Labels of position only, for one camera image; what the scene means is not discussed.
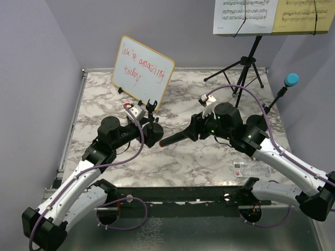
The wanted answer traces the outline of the black microphone orange tip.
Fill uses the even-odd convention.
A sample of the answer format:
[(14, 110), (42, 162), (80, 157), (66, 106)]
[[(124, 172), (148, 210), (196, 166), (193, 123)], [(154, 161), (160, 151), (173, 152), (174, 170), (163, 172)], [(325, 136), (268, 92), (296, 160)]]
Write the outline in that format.
[(160, 147), (165, 147), (174, 143), (177, 143), (179, 141), (188, 139), (190, 137), (190, 133), (186, 130), (183, 130), (181, 132), (178, 132), (176, 134), (173, 134), (159, 142)]

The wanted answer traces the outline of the black microphone stand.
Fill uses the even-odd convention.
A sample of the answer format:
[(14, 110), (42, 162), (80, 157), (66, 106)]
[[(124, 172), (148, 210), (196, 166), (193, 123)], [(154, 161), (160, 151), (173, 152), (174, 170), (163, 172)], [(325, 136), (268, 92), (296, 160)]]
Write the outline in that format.
[[(277, 93), (277, 96), (274, 98), (274, 100), (271, 102), (269, 106), (263, 105), (264, 111), (266, 114), (268, 114), (272, 107), (275, 105), (275, 103), (285, 95), (287, 92), (288, 86), (284, 86), (280, 89), (280, 91)], [(255, 126), (259, 128), (262, 131), (267, 131), (267, 125), (264, 119), (264, 115), (251, 115), (247, 119), (247, 125), (248, 126)]]
[(159, 117), (154, 117), (153, 112), (155, 111), (158, 102), (155, 100), (152, 104), (150, 103), (150, 99), (146, 104), (147, 110), (147, 123), (149, 123), (152, 130), (154, 130), (154, 125), (159, 122)]

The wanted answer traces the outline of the blue-headed microphone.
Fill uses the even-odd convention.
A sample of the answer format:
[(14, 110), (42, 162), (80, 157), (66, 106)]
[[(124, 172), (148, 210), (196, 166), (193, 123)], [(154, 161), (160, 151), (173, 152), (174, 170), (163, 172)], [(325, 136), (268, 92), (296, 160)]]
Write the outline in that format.
[(296, 73), (290, 73), (284, 78), (286, 87), (293, 87), (299, 82), (299, 76)]

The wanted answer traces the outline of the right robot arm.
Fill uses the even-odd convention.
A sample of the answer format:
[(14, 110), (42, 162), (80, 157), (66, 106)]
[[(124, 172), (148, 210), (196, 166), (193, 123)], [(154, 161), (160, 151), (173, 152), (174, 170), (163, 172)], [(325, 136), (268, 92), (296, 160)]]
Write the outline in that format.
[(228, 102), (207, 105), (203, 112), (191, 116), (187, 136), (197, 141), (210, 135), (229, 141), (236, 151), (270, 165), (294, 183), (270, 187), (257, 181), (241, 190), (245, 204), (273, 200), (299, 207), (314, 220), (326, 220), (334, 204), (334, 172), (307, 164), (279, 146), (268, 131), (244, 123), (239, 109)]

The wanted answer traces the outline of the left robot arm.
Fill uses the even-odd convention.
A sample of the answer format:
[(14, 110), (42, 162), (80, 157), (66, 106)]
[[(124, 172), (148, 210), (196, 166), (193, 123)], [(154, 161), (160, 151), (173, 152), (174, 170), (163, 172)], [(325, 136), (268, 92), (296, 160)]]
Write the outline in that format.
[(152, 147), (162, 137), (163, 128), (146, 117), (138, 123), (129, 121), (124, 127), (114, 116), (104, 118), (97, 138), (68, 179), (36, 209), (23, 212), (23, 231), (29, 238), (29, 249), (37, 245), (43, 250), (57, 250), (78, 221), (95, 207), (115, 202), (112, 184), (103, 180), (96, 185), (93, 182), (116, 159), (118, 148), (134, 139)]

